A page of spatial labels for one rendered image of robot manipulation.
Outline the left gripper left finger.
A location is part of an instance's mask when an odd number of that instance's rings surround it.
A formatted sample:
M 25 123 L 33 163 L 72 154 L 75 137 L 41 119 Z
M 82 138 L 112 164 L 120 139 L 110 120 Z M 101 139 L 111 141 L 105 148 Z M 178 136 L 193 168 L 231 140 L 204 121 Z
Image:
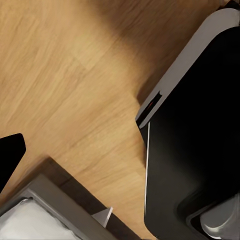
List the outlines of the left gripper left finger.
M 26 153 L 22 133 L 0 138 L 0 193 Z

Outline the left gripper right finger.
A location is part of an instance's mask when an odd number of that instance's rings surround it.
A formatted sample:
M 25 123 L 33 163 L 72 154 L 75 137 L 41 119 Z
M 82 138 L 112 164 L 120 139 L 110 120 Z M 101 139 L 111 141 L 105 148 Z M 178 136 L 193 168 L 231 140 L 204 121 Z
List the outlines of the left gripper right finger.
M 224 151 L 240 173 L 240 135 L 228 133 Z

